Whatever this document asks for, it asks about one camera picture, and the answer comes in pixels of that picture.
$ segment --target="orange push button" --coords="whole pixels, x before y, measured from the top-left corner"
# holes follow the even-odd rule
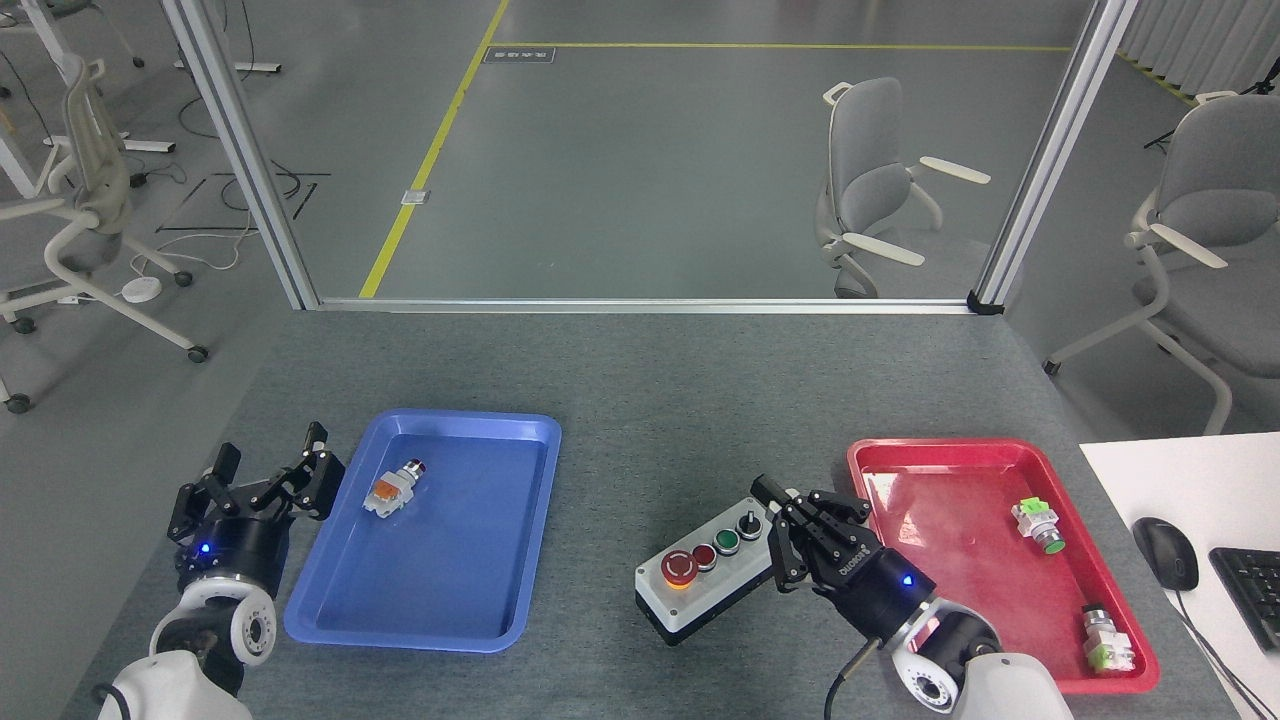
[[[662,577],[677,591],[685,589],[698,577],[698,561],[684,550],[672,550],[662,559]]]

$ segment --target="blue tray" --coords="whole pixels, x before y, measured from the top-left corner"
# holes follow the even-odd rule
[[[307,643],[498,652],[525,632],[561,429],[545,415],[388,410],[365,430],[284,611]],[[417,457],[413,500],[365,510]]]

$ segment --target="yellow floor line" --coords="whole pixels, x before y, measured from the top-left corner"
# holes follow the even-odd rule
[[[467,72],[462,76],[462,82],[458,83],[458,90],[453,94],[453,101],[449,102],[449,109],[444,113],[444,120],[440,122],[440,127],[435,131],[435,140],[431,141],[431,147],[426,151],[426,158],[422,158],[417,176],[413,177],[412,190],[422,190],[426,186],[426,178],[431,176],[435,159],[440,156],[440,149],[444,147],[444,138],[449,136],[449,129],[453,128],[453,118],[457,117],[458,108],[462,106],[462,99],[466,96],[467,88],[471,87],[471,81],[476,77],[476,70],[484,60],[484,54],[489,50],[489,44],[493,42],[493,33],[497,32],[498,23],[502,22],[502,15],[507,12],[507,3],[509,0],[502,0],[493,14],[493,19],[489,20],[489,29],[485,31],[480,45],[476,46],[475,55],[471,56],[471,64],[467,65]],[[413,217],[415,208],[417,205],[401,206],[399,213],[396,215],[396,222],[392,223],[392,229],[387,233],[387,240],[383,242],[383,249],[378,252],[378,259],[374,260],[374,266],[370,268],[364,287],[360,288],[360,297],[372,297],[378,293],[378,286],[383,283],[383,275],[387,274],[387,266],[390,265],[392,256],[396,255],[396,249],[404,236],[404,228],[408,227],[408,220]]]
[[[1181,100],[1183,102],[1190,105],[1192,108],[1196,108],[1197,105],[1199,105],[1199,102],[1197,102],[1194,97],[1187,95],[1181,90],[1178,90],[1178,87],[1175,87],[1167,79],[1165,79],[1165,78],[1157,76],[1156,73],[1148,70],[1147,68],[1139,65],[1137,60],[1134,60],[1133,58],[1125,55],[1120,50],[1116,50],[1116,56],[1119,56],[1121,60],[1124,60],[1124,61],[1129,63],[1130,65],[1133,65],[1134,68],[1137,68],[1139,73],[1142,73],[1142,74],[1147,76],[1148,78],[1151,78],[1151,81],[1155,82],[1156,85],[1158,85],[1160,87],[1164,87],[1165,90],[1167,90],[1169,94],[1172,95],[1174,97]]]
[[[1066,45],[813,45],[800,42],[502,42],[503,47],[612,47],[612,49],[750,49],[750,50],[975,50],[1005,53],[1066,53]]]

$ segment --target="glass partition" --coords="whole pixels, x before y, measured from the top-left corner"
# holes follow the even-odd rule
[[[287,274],[326,302],[800,305],[963,300],[993,243],[1028,229],[1007,227],[1010,210],[1037,200],[1027,168],[1102,6],[1132,10],[384,0],[204,12],[242,63],[236,92],[279,205],[280,261],[292,234],[301,266]],[[1096,67],[1076,70],[1087,87]],[[849,97],[886,127],[859,118],[832,132],[823,95],[877,78],[897,81],[900,105]],[[1083,95],[1068,113],[1083,117]],[[225,114],[207,100],[189,124]],[[897,179],[870,187],[854,173],[824,200],[833,136],[841,158],[873,155],[870,170],[899,161]],[[1055,154],[1070,147],[1059,140]]]

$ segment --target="red button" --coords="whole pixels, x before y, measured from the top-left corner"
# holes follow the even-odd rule
[[[684,550],[672,550],[662,559],[662,577],[677,591],[685,589],[698,577],[698,561]]]
[[[703,573],[716,566],[716,548],[703,543],[694,548],[694,561]]]

